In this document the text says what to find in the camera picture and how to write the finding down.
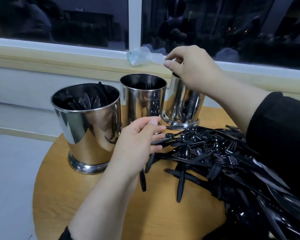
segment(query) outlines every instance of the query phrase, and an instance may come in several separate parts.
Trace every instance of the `window glass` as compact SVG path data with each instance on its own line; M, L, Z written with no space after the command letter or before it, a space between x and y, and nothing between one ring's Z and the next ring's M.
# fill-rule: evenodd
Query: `window glass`
M0 0L0 37L128 50L128 0Z
M215 60L300 69L300 0L142 0L141 43L198 45Z

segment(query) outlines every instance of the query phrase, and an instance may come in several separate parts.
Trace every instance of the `metal cutlery holder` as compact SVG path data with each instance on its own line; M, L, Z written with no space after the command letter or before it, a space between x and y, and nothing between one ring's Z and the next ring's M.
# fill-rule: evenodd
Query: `metal cutlery holder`
M186 88L183 81L172 74L172 95L166 102L163 120L171 125L188 128L199 124L199 113L205 95Z
M122 128L141 117L161 116L167 87L164 79L135 73L123 76L120 83Z
M102 105L102 96L98 94L100 86L109 96L104 103L106 106ZM121 131L119 98L118 89L101 83L77 84L52 95L51 103L70 149L68 162L77 172L94 174L106 169ZM74 110L68 104L76 104L78 109L84 104L89 109Z

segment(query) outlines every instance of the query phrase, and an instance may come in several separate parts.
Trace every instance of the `fingernail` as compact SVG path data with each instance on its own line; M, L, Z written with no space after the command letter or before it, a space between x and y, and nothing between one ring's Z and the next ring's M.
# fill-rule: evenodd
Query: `fingernail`
M154 125L158 125L158 121L156 118L152 118L149 123L154 124Z
M169 68L170 62L171 62L170 60L166 60L166 61L163 62L163 65L164 65L166 68Z

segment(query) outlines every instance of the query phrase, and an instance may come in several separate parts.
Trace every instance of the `wooden table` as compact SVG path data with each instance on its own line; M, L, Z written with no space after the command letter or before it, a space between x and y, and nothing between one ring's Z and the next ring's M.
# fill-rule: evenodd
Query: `wooden table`
M221 108L203 107L200 125L223 128L235 125ZM67 162L63 134L44 157L33 192L33 219L39 240L58 239L76 210L102 174L75 172ZM165 173L175 162L160 160L146 174L147 191L140 185L130 199L122 240L199 240L225 221L223 202L186 181L176 202L178 179Z

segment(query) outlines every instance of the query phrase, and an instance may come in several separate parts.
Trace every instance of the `plastic bag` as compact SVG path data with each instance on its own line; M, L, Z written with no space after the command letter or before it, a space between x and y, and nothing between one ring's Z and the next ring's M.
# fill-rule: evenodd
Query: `plastic bag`
M151 53L149 48L140 47L127 52L127 58L133 67L146 65L148 62L154 64L163 64L164 55L159 53Z

